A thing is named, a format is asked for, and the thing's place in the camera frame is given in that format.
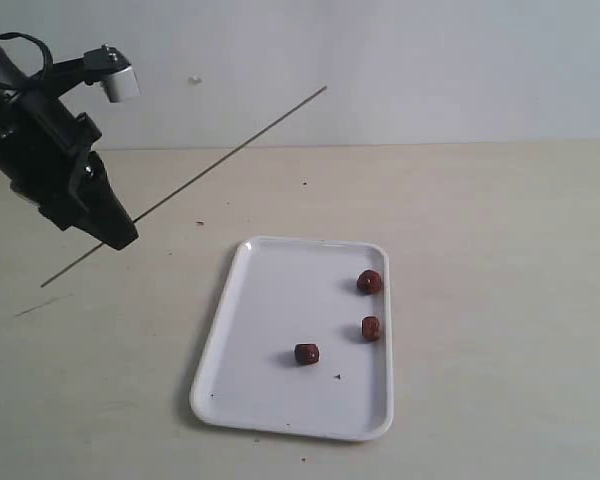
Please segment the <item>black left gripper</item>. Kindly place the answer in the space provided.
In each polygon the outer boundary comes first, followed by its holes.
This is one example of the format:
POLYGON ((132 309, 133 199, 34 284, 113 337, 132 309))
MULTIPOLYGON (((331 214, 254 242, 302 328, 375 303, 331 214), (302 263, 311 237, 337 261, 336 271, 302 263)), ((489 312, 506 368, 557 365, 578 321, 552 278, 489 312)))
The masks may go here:
POLYGON ((91 151, 101 136, 87 114, 73 115, 56 97, 0 90, 0 171, 12 191, 59 229, 78 227, 122 250, 139 234, 91 151))

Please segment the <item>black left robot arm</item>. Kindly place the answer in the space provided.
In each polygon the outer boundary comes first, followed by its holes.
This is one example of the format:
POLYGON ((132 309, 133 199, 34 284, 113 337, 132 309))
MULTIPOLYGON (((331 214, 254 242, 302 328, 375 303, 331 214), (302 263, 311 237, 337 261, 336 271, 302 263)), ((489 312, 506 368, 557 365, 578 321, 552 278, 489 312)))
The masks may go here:
MULTIPOLYGON (((21 36, 0 34, 0 44, 21 36)), ((134 98, 140 90, 133 67, 107 45, 57 63, 41 40, 27 39, 43 56, 41 70, 31 76, 0 45, 0 170, 11 189, 60 230, 75 227, 121 250, 138 232, 92 149, 102 133, 87 114, 73 115, 60 98, 80 84, 101 85, 112 103, 134 98)))

